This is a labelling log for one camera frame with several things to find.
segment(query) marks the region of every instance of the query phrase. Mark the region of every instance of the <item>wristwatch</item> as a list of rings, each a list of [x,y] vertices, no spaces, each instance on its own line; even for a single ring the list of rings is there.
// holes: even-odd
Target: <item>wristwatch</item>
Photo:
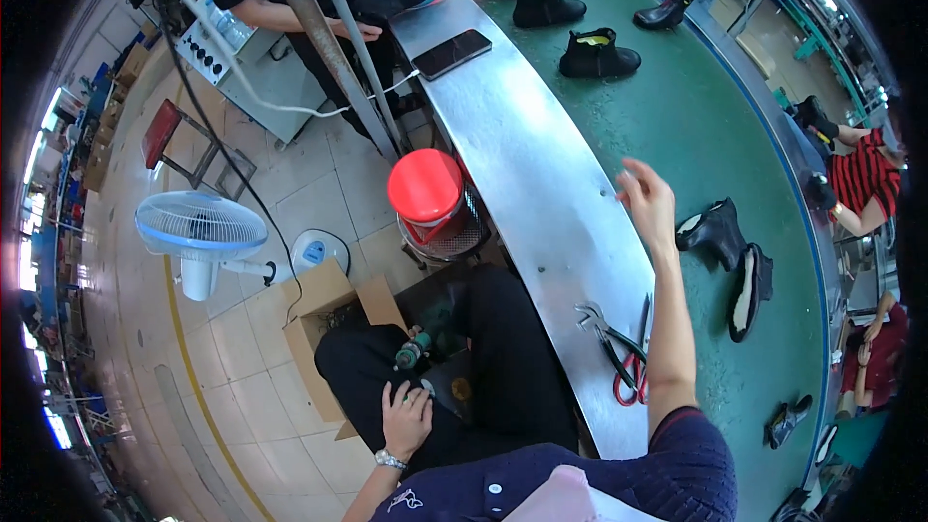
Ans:
[[[374,460],[377,462],[377,465],[388,465],[389,467],[395,467],[401,471],[405,471],[409,467],[406,465],[406,462],[401,462],[391,456],[387,448],[377,450],[377,453],[374,454]]]

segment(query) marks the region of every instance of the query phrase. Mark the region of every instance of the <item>green conveyor belt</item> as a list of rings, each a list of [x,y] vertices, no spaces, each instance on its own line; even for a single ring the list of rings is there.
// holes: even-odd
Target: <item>green conveyor belt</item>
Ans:
[[[689,29],[647,32],[635,10],[658,0],[583,0],[574,25],[517,29],[515,0],[476,0],[548,83],[608,174],[622,157],[651,164],[677,195],[678,220],[731,196],[745,239],[774,261],[774,297],[753,331],[733,343],[725,321],[735,274],[682,255],[696,334],[698,397],[735,457],[739,520],[766,520],[802,482],[813,443],[822,376],[818,282],[806,227],[778,153],[757,114],[713,52]],[[643,63],[624,80],[559,75],[568,30],[610,27]],[[544,145],[539,139],[538,145]],[[810,416],[777,450],[763,426],[782,400],[816,398]]]

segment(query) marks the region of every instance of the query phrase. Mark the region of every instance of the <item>green power drill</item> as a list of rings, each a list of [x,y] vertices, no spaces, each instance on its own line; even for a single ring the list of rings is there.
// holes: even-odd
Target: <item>green power drill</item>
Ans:
[[[405,342],[400,347],[400,350],[396,352],[396,363],[393,365],[394,371],[412,369],[419,362],[422,355],[429,356],[428,350],[432,346],[432,337],[418,325],[414,325],[412,330],[416,333],[415,336]]]

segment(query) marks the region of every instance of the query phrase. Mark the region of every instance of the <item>man in red striped shirt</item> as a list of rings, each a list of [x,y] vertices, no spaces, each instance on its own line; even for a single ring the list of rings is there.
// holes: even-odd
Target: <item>man in red striped shirt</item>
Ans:
[[[889,110],[892,139],[885,139],[879,128],[839,126],[822,116],[809,122],[830,139],[854,148],[846,156],[828,158],[828,184],[813,194],[818,196],[820,207],[829,210],[854,236],[873,232],[896,214],[899,169],[905,165],[906,155],[900,138],[899,105],[891,104]]]

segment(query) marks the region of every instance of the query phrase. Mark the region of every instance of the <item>red bucket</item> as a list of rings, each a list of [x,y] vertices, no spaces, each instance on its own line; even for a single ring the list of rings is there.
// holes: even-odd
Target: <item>red bucket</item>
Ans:
[[[393,166],[387,197],[413,239],[421,245],[458,235],[467,224],[464,177],[454,158],[435,149],[417,150]]]

